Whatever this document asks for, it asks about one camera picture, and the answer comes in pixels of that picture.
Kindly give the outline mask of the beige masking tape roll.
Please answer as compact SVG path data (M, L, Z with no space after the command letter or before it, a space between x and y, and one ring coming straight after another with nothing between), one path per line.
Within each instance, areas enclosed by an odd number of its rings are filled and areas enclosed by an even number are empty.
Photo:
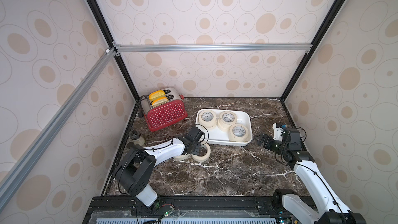
M217 125L217 115L211 110L202 110L198 115L198 124L204 126L207 130L212 130Z
M208 144L205 144L199 148L199 155L191 155L192 159L197 161L197 162L206 162L209 160L211 154L211 148Z
M173 157L173 159L176 161L184 161L184 160L189 159L190 157L191 157L190 154L185 154L185 155L175 156L175 157Z
M229 132L232 125L237 123L237 116L231 111L223 111L220 113L217 126L223 132Z
M228 137L231 142L246 143L249 140L249 131L245 125L236 123L230 126Z

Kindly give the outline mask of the white rectangular storage tray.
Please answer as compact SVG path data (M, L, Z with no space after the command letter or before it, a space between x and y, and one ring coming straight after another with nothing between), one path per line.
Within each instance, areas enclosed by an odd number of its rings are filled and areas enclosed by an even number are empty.
M251 140L252 140L251 121L250 121L249 115L246 112L231 111L231 112L236 114L237 123L245 125L247 127L248 131L249 131L249 140L248 140L248 142L246 142L246 143L238 143L238 142L229 141L228 132L221 131L218 128L217 125L216 125L216 127L214 129L207 130L204 126L198 124L198 115L199 115L199 112L202 111L202 110L198 111L195 124L197 124L199 129L201 129L206 135L208 135L208 137L205 138L205 141L207 141L209 144L230 145L230 146L246 146L246 145L248 145L251 142ZM220 113L223 112L223 111L227 111L227 110L211 110L211 111L214 111L216 113L217 120L218 120Z

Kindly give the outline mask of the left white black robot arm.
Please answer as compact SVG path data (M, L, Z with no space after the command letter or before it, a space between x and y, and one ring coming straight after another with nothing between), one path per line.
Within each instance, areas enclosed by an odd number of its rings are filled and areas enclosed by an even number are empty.
M193 126L188 133L160 145L142 147L134 144L115 168L113 177L126 194L136 197L148 208L158 208L160 197L149 185L153 169L177 156L199 155L203 148L210 154L208 138L208 131Z

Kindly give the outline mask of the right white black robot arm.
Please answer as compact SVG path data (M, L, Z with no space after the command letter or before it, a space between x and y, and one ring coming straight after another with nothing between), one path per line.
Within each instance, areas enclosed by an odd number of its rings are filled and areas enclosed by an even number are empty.
M294 171L315 203L315 207L310 207L293 190L276 189L273 210L289 212L294 224L364 224L364 217L354 213L337 196L321 175L312 155L304 148L306 131L283 123L273 124L273 130L273 136L262 133L255 135L254 140L260 147L272 151L279 164Z

